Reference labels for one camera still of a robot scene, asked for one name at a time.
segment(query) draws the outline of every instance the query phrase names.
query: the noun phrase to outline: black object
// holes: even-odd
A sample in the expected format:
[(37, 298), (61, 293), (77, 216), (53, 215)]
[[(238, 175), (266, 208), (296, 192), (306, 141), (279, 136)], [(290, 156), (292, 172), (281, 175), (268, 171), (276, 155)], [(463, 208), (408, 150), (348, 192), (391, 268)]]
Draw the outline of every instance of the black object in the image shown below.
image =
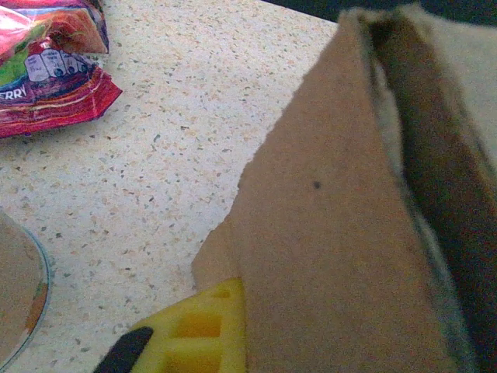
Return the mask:
[[(307, 13), (336, 22), (343, 9), (361, 7), (367, 9), (393, 9), (412, 0), (266, 0), (276, 5)], [(497, 2), (495, 0), (421, 0), (428, 12), (453, 21), (497, 26)]]
[(124, 334), (93, 373), (130, 373), (154, 330), (147, 326)]

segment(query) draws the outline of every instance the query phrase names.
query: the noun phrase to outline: countertop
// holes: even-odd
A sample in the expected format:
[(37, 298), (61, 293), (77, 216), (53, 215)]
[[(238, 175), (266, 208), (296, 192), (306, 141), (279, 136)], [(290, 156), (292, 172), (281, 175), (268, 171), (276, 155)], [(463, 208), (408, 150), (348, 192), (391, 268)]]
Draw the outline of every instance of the countertop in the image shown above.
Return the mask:
[(259, 0), (107, 0), (100, 120), (0, 140), (0, 207), (42, 242), (47, 313), (8, 369), (91, 372), (194, 294), (191, 262), (336, 24)]

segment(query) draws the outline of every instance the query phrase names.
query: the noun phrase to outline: dark background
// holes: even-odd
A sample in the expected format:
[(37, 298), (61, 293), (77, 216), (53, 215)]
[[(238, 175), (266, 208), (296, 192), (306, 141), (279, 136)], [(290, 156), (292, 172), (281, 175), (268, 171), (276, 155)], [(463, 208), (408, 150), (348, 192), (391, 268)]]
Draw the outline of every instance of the dark background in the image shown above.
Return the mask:
[[(369, 9), (392, 9), (412, 0), (266, 0), (336, 22), (341, 9), (360, 6)], [(421, 0), (421, 6), (438, 16), (459, 22), (497, 26), (497, 0)]]

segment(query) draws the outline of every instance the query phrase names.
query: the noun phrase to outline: cardboard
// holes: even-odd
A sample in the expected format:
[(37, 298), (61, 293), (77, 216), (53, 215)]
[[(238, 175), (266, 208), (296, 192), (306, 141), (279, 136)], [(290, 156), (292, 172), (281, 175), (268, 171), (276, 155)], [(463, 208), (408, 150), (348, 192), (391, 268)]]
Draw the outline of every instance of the cardboard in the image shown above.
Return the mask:
[[(195, 258), (197, 286), (242, 278), (250, 372), (475, 371), (474, 351), (493, 371), (493, 114), (443, 47), (465, 32), (412, 6), (339, 24)], [(472, 49), (494, 32), (468, 32)]]

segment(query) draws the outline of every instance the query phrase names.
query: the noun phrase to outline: snack bag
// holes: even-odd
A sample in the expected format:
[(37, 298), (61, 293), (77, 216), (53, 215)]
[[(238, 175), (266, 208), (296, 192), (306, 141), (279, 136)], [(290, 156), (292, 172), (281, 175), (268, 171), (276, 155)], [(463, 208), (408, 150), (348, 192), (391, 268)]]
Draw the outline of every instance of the snack bag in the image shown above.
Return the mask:
[(98, 0), (0, 0), (0, 138), (101, 117), (121, 94)]

